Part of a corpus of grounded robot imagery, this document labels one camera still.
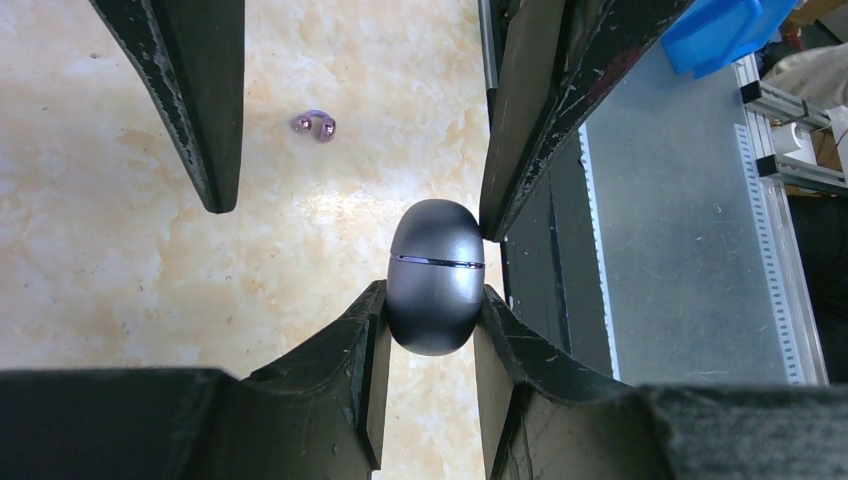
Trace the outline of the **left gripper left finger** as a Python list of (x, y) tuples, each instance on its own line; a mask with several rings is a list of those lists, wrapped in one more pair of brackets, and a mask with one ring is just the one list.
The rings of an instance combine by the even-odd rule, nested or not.
[(1, 375), (5, 479), (368, 479), (381, 466), (386, 285), (244, 379), (214, 368)]

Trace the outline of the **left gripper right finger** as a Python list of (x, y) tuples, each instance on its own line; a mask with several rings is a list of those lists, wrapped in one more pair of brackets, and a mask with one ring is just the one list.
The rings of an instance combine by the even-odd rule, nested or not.
[(596, 372), (486, 288), (473, 335), (489, 479), (843, 479), (843, 387), (646, 385)]

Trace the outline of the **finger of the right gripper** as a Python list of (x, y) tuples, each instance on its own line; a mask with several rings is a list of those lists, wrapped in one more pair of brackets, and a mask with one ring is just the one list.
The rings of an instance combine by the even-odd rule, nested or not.
[(237, 204), (243, 144), (242, 1), (95, 1), (144, 83), (204, 208)]
[(555, 158), (688, 1), (482, 1), (482, 236), (504, 239)]

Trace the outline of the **grey purple charging case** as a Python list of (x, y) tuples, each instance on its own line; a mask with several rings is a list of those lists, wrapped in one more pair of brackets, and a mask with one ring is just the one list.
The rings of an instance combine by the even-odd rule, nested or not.
[(386, 307), (404, 349), (443, 356), (475, 329), (485, 280), (483, 240), (463, 205), (428, 199), (402, 216), (390, 247)]

